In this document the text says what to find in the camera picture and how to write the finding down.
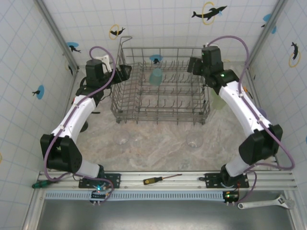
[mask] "plastic cup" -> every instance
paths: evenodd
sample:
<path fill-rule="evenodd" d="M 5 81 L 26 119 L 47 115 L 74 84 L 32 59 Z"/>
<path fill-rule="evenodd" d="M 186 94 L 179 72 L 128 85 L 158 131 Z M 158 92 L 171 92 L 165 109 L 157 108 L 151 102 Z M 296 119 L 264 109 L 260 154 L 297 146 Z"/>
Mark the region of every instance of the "plastic cup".
<path fill-rule="evenodd" d="M 159 68 L 155 68 L 149 77 L 149 83 L 154 86 L 159 86 L 162 82 L 162 76 L 163 71 Z"/>
<path fill-rule="evenodd" d="M 199 148 L 203 143 L 202 133 L 193 132 L 187 134 L 186 143 L 192 148 Z"/>
<path fill-rule="evenodd" d="M 129 132 L 124 129 L 121 129 L 114 134 L 113 140 L 118 145 L 124 145 L 128 142 L 129 137 Z"/>

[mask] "metal wire rack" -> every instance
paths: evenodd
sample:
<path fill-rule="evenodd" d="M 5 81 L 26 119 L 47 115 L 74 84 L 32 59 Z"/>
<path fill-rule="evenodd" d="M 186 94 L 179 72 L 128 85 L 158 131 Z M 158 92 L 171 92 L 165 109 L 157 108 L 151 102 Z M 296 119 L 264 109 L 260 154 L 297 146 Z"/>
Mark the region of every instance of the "metal wire rack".
<path fill-rule="evenodd" d="M 130 78 L 112 86 L 111 111 L 116 121 L 176 121 L 205 123 L 210 112 L 209 90 L 204 78 L 187 72 L 189 58 L 201 54 L 195 47 L 123 47 L 120 39 L 117 66 L 131 65 Z M 149 57 L 162 56 L 154 64 Z M 163 71 L 159 86 L 149 83 L 154 68 Z"/>

